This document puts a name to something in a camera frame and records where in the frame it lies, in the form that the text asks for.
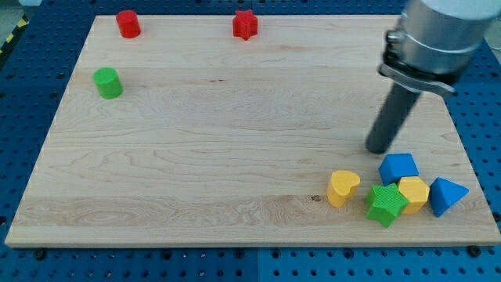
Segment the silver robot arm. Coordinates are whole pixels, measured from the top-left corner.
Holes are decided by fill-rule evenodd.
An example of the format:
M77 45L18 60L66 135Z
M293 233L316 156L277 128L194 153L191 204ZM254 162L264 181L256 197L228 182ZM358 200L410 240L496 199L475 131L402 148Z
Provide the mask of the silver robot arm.
M385 35L379 72L403 96L446 98L499 14L500 0L410 0Z

